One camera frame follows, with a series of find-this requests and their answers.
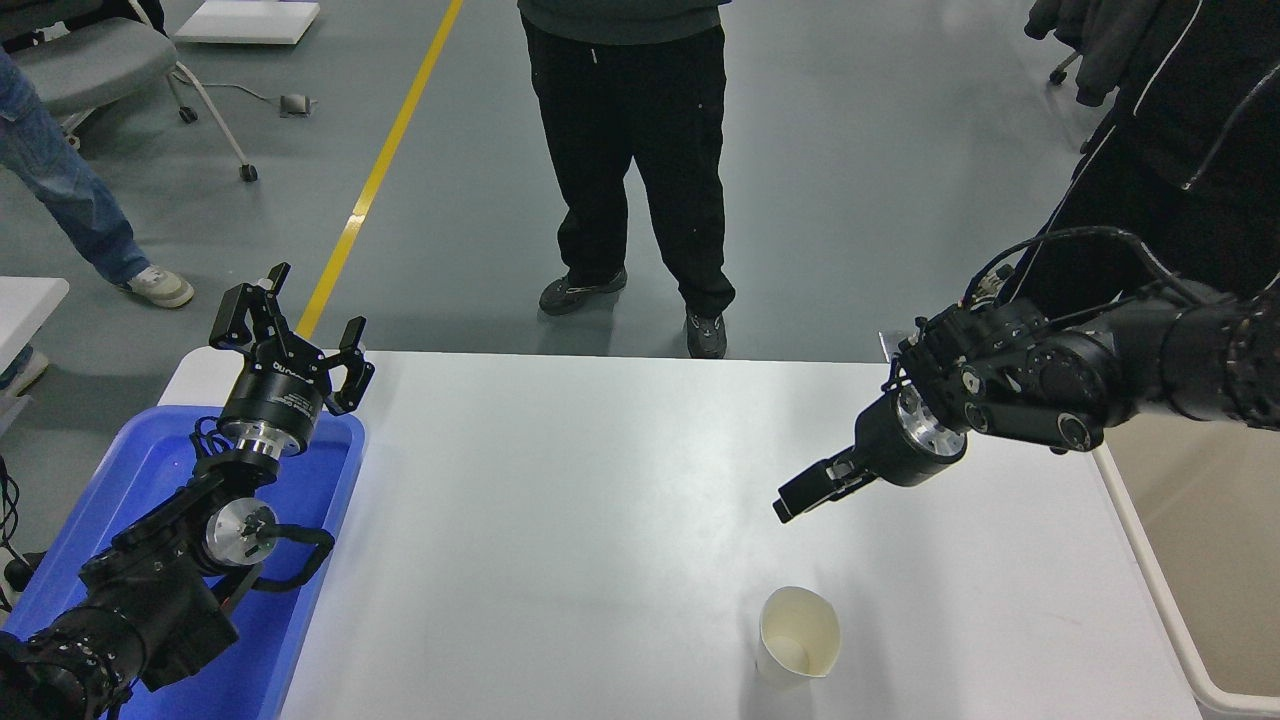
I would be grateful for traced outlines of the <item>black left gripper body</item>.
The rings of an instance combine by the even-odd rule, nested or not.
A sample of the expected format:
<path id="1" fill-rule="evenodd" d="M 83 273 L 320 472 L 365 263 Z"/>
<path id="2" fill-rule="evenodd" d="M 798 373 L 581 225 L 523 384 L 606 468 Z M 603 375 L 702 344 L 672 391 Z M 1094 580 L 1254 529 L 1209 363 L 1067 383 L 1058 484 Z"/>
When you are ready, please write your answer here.
<path id="1" fill-rule="evenodd" d="M 285 447 L 307 447 L 321 409 L 315 384 L 273 364 L 261 366 L 247 359 L 218 418 L 218 429 L 238 439 L 261 427 Z"/>

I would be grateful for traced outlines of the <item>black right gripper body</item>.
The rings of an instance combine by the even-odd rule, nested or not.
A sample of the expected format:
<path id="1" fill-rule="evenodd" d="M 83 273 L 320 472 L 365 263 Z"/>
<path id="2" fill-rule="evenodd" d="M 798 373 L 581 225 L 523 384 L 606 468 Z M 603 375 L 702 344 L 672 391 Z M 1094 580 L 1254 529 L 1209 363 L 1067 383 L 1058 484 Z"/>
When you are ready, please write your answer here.
<path id="1" fill-rule="evenodd" d="M 919 486 L 947 466 L 947 428 L 916 392 L 887 392 L 855 421 L 865 469 L 900 487 Z"/>

